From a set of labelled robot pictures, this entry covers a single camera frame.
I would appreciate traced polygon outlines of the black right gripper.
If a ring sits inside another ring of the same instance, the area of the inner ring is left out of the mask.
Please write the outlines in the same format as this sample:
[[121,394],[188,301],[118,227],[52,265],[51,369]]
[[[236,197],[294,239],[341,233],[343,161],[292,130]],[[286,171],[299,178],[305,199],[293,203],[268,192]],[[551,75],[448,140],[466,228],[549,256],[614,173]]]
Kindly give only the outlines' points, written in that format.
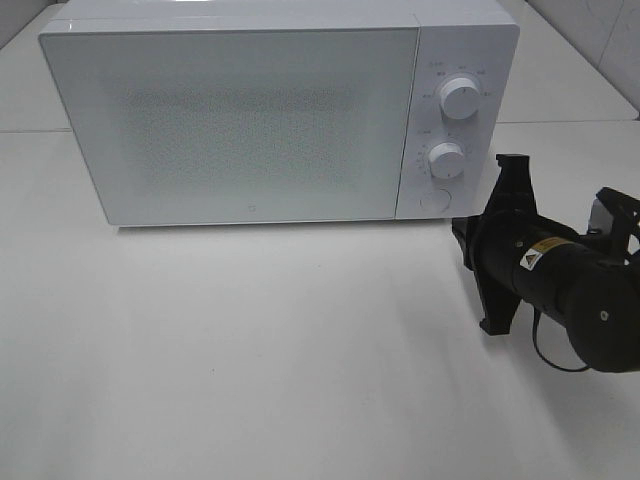
[[452,233],[474,274],[487,334],[509,334],[516,310],[585,308],[585,246],[570,227],[541,217],[530,157],[497,154],[498,179],[481,215],[457,217]]

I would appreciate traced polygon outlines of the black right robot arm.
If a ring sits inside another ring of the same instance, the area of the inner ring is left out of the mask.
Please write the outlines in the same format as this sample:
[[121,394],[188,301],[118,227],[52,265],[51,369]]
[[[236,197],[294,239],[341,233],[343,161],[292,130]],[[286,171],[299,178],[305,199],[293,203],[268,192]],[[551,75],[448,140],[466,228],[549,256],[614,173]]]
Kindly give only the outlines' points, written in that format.
[[480,326],[487,334],[508,334],[526,302],[564,327],[588,367],[638,370],[639,277],[630,266],[540,216],[455,218],[452,230],[474,273],[484,310]]

